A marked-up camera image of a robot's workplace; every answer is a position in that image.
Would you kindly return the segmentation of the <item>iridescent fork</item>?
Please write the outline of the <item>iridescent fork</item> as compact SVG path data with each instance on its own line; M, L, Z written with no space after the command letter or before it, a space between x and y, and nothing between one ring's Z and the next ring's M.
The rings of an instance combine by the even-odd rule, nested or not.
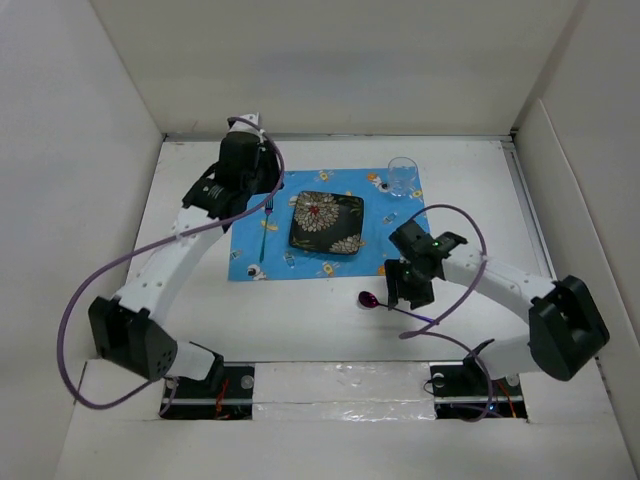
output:
M273 213L273 210L274 210L274 198L270 198L264 206L265 218L264 218L263 234L262 234L261 248L260 248L260 254L259 254L259 263L262 263L265 258L266 236L268 232L268 224L269 224L270 216Z

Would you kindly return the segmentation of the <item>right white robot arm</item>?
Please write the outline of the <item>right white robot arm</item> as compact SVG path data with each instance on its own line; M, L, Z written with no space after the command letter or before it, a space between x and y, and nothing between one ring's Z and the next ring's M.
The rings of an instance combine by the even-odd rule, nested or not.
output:
M610 340L587 285L575 276L552 280L530 274L455 233L432 237L413 220L389 239L401 255L385 263L389 308L400 300L411 309L432 304L432 282L439 279L483 295L527 325L527 334L487 340L467 355L462 381L473 393L486 393L498 379L520 373L544 372L568 381Z

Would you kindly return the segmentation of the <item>clear plastic cup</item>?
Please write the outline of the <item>clear plastic cup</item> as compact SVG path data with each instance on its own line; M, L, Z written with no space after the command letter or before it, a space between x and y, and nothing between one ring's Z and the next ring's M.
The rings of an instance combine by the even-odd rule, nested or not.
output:
M418 176L417 164L408 157L395 157L388 163L389 193L395 197L409 194Z

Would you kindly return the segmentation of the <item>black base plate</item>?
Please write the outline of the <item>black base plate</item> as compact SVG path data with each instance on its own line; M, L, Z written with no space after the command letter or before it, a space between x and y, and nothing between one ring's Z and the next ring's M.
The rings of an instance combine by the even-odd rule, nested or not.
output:
M255 365L224 366L215 390L203 382L180 378L164 385L159 416L165 420L242 421L253 417Z
M492 380L489 387L478 367L469 369L462 361L432 362L429 372L423 390L432 396L438 420L528 418L518 376Z

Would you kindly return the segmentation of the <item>purple iridescent spoon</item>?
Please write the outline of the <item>purple iridescent spoon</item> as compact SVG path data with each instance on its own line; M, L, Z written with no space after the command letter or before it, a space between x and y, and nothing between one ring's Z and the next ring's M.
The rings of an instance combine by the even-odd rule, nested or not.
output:
M388 311L395 311L404 315L408 315L414 319L420 320L422 322L425 322L427 324L434 324L435 320L431 319L429 317L425 317L422 315L418 315L418 314L414 314L412 312L406 311L406 310L402 310L400 308L394 307L394 306L389 306L387 304L381 303L377 297L372 294L371 292L368 291L361 291L358 294L358 304L364 308L364 309L375 309L375 308L385 308Z

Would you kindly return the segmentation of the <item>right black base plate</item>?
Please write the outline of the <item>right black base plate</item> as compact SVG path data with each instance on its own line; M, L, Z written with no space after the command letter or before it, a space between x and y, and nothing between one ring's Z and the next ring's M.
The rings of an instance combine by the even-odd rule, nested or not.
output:
M438 420L528 418L518 376L492 380L489 387L478 367L469 369L462 361L432 362L429 372L423 390L432 396Z

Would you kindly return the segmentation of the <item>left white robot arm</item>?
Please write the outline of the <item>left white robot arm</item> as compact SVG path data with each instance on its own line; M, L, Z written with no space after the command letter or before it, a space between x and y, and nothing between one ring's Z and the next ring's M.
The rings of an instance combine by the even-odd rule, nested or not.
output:
M221 355L178 342L163 328L171 305L203 255L232 222L252 213L255 194L282 184L277 150L256 114L232 117L215 164L192 185L166 244L153 248L136 276L112 297L96 298L89 319L99 356L148 381L188 379L201 396L222 387Z

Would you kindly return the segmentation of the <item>blue space-print cloth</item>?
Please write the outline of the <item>blue space-print cloth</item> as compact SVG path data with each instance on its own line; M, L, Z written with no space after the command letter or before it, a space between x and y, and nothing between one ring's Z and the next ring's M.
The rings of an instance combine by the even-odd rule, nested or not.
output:
M228 278L234 282L400 277L436 241L418 179L398 196L386 168L286 173L267 208L237 221Z

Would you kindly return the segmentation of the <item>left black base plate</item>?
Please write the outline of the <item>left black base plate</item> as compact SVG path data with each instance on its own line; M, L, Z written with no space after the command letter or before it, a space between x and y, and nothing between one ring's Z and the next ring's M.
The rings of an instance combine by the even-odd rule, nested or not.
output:
M242 421L253 417L255 365L224 366L215 390L203 382L180 378L164 385L159 416L165 420Z

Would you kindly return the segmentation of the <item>dark floral square plate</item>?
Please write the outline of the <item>dark floral square plate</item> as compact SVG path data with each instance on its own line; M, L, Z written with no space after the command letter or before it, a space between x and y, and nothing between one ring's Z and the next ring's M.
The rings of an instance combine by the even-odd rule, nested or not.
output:
M356 255L361 248L364 211L361 197L302 191L294 204L289 245L311 253Z

